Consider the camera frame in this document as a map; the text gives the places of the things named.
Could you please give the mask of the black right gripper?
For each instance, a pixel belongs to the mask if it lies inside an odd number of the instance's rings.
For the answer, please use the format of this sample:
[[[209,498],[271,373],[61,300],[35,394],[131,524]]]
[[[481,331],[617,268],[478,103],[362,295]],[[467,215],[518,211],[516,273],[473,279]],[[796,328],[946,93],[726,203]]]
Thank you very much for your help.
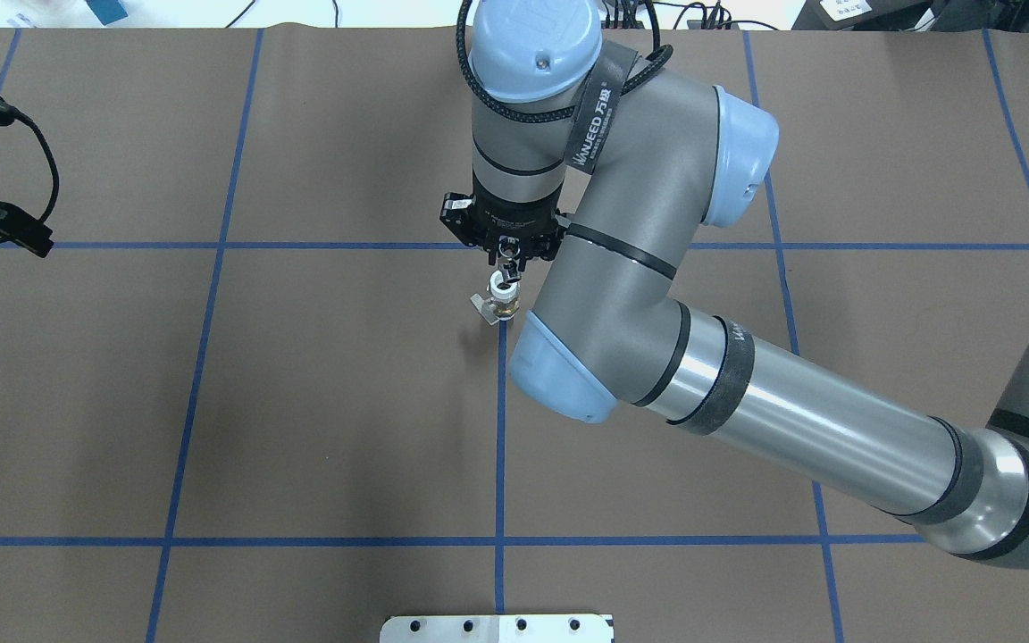
[[[546,197],[510,201],[491,194],[473,178],[472,194],[442,197],[440,222],[461,244],[487,253],[495,282],[517,284],[528,261],[555,260],[565,236],[558,220],[560,195],[558,184]],[[507,259],[504,236],[517,238],[507,241]]]

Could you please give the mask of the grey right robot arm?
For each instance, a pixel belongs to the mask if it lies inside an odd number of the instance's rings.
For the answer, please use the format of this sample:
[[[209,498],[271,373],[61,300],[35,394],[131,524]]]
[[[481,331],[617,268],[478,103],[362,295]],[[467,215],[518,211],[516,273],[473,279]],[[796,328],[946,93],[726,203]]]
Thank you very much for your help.
[[[603,37],[592,1],[464,1],[455,53],[473,94],[473,187],[440,220],[493,265],[481,316],[506,319],[549,263],[509,373],[556,413],[625,402],[803,473],[943,552],[1029,569],[1029,343],[982,428],[910,410],[670,297],[702,225],[755,199],[772,114],[669,71],[673,49]]]

